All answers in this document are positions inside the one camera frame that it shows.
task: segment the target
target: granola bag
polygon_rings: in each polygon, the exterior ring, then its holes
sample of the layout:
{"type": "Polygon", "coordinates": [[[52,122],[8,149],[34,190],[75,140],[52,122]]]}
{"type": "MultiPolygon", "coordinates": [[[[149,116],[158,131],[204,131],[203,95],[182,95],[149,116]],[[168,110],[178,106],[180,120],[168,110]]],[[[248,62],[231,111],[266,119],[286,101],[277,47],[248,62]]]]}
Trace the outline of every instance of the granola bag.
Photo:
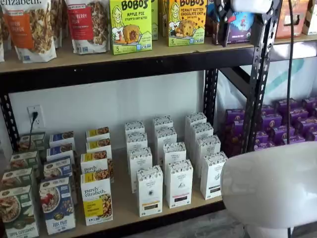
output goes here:
{"type": "Polygon", "coordinates": [[[50,22],[51,0],[2,0],[0,3],[19,60],[31,63],[56,58],[50,22]]]}
{"type": "Polygon", "coordinates": [[[108,49],[108,0],[66,0],[74,53],[93,54],[108,49]]]}

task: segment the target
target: purple box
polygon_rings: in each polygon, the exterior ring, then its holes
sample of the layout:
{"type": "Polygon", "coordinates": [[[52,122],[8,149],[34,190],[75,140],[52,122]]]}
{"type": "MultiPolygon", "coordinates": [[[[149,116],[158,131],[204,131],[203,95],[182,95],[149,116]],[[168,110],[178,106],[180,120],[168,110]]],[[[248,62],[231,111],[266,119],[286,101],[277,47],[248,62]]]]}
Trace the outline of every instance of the purple box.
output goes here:
{"type": "MultiPolygon", "coordinates": [[[[275,143],[279,144],[282,139],[285,139],[287,136],[287,126],[281,125],[279,127],[270,128],[268,131],[269,138],[275,143]]],[[[295,134],[295,128],[289,127],[289,135],[295,134]]]]}

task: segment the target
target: green cereal box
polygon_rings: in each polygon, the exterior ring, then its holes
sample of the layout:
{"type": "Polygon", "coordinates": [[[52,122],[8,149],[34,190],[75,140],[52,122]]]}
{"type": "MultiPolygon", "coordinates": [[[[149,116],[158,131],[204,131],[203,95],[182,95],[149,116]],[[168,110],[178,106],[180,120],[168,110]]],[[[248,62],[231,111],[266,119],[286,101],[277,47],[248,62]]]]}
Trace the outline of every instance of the green cereal box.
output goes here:
{"type": "Polygon", "coordinates": [[[113,54],[152,49],[151,0],[110,0],[113,54]]]}
{"type": "Polygon", "coordinates": [[[203,44],[207,0],[168,0],[168,46],[203,44]]]}

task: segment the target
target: power cord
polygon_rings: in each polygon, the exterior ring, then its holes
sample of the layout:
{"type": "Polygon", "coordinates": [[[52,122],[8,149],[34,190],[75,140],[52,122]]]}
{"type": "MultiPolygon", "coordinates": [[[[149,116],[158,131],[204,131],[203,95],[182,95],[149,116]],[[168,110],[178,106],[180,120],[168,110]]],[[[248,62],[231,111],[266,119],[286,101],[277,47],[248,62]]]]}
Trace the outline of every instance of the power cord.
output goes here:
{"type": "Polygon", "coordinates": [[[39,113],[38,112],[32,112],[32,123],[31,123],[31,129],[30,129],[30,139],[29,139],[29,147],[28,150],[30,150],[31,147],[31,134],[32,134],[32,129],[33,129],[33,124],[38,117],[39,113]]]}

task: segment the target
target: granola bowl image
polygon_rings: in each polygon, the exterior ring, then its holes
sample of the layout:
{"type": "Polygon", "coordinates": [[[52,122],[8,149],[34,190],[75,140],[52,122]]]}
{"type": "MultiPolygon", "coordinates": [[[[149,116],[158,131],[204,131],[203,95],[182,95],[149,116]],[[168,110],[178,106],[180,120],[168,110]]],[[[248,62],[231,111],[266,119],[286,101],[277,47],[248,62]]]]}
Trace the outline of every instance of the granola bowl image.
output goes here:
{"type": "Polygon", "coordinates": [[[0,213],[4,223],[13,222],[17,219],[21,213],[21,205],[18,198],[11,196],[0,199],[0,213]]]}

